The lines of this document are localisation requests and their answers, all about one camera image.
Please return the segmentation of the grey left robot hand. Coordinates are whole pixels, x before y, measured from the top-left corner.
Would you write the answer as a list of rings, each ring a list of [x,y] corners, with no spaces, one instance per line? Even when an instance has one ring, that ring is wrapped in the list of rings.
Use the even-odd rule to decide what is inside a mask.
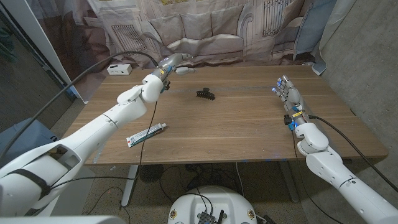
[[[151,73],[151,75],[158,77],[164,82],[172,72],[175,72],[177,75],[186,75],[188,73],[197,72],[194,68],[178,67],[183,60],[188,58],[193,58],[193,56],[181,53],[169,55],[158,63],[157,68]]]

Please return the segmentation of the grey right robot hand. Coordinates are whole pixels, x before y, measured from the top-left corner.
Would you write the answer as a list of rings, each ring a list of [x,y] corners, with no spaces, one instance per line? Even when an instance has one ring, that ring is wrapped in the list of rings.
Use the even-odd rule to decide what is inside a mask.
[[[272,92],[284,103],[289,121],[294,128],[308,122],[308,115],[304,110],[303,98],[286,75],[282,75],[277,80],[276,87],[272,88]]]

